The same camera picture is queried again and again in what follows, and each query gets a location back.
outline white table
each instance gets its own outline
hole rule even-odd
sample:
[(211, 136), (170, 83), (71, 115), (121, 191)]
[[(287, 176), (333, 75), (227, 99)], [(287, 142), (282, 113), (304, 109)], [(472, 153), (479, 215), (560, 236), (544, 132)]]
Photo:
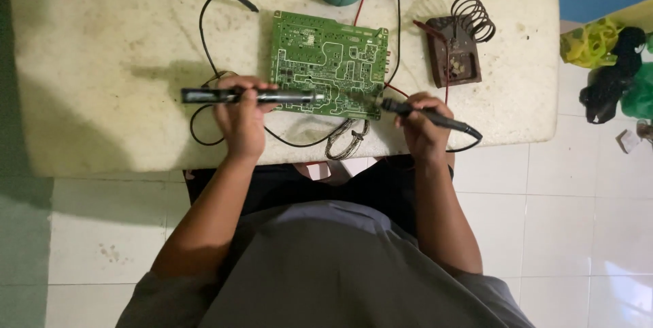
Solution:
[[(11, 0), (16, 65), (28, 153), (37, 174), (214, 167), (224, 144), (203, 147), (189, 133), (196, 107), (179, 104), (179, 89), (199, 86), (212, 71), (202, 51), (198, 17), (205, 0)], [(274, 10), (352, 23), (357, 3), (320, 0), (215, 0), (204, 20), (219, 69), (266, 77)], [(483, 146), (550, 139), (556, 127), (558, 0), (481, 0), (497, 25), (479, 45), (483, 82), (450, 89), (456, 117), (476, 127)], [(453, 0), (402, 0), (402, 61), (393, 82), (407, 93), (432, 82), (426, 40), (410, 21), (448, 14)], [(396, 64), (396, 0), (366, 0), (362, 26), (390, 30), (390, 70)], [(204, 140), (219, 133), (208, 110), (197, 120)], [(391, 115), (373, 122), (355, 157), (405, 153)], [(266, 124), (293, 142), (323, 137), (341, 118), (275, 112)], [(360, 129), (362, 122), (355, 125)], [(345, 134), (334, 153), (350, 140)], [(453, 133), (452, 147), (471, 138)], [(261, 163), (324, 159), (324, 143), (290, 148), (268, 136)]]

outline desoldering pen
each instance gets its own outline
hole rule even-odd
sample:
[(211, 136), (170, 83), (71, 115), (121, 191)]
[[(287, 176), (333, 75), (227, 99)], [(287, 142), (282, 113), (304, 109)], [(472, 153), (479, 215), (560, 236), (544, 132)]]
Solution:
[[(388, 98), (381, 101), (380, 107), (383, 110), (390, 111), (404, 117), (410, 115), (410, 113), (415, 111), (415, 109), (409, 103), (401, 103), (394, 99)], [(480, 143), (483, 139), (483, 135), (468, 124), (459, 122), (458, 120), (449, 119), (446, 116), (439, 114), (432, 108), (423, 108), (417, 111), (420, 112), (420, 114), (426, 116), (431, 121), (431, 123), (437, 125), (438, 127), (449, 128), (450, 130), (467, 133), (476, 139), (476, 142), (467, 147), (457, 150), (447, 150), (447, 152), (460, 152), (468, 150)]]
[[(242, 92), (239, 89), (183, 88), (182, 102), (184, 104), (237, 103)], [(323, 99), (324, 94), (313, 91), (257, 90), (259, 103), (312, 103)]]

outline black shorts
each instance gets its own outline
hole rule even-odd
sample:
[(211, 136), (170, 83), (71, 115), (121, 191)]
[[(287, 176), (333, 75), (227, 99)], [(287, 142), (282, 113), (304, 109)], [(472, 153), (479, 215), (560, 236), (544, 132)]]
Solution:
[[(215, 169), (192, 171), (194, 178), (186, 180), (191, 203), (215, 172)], [(453, 179), (451, 167), (449, 172)], [(340, 186), (313, 181), (289, 163), (259, 165), (254, 168), (241, 215), (323, 200), (347, 201), (374, 208), (415, 235), (415, 162), (410, 155), (389, 156)]]

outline printed circuit board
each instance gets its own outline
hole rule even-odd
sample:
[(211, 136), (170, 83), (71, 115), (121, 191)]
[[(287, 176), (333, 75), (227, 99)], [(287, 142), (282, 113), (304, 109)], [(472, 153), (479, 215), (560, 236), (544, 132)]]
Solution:
[(284, 104), (278, 110), (379, 120), (373, 99), (383, 95), (388, 30), (276, 11), (270, 82), (282, 89), (312, 90), (324, 99)]

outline coiled metal spring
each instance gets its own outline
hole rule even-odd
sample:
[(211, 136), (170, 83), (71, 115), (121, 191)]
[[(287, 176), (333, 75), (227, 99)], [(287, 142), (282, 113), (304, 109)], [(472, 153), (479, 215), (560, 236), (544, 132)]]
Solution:
[(489, 41), (496, 32), (481, 0), (455, 0), (451, 6), (451, 15), (473, 42)]

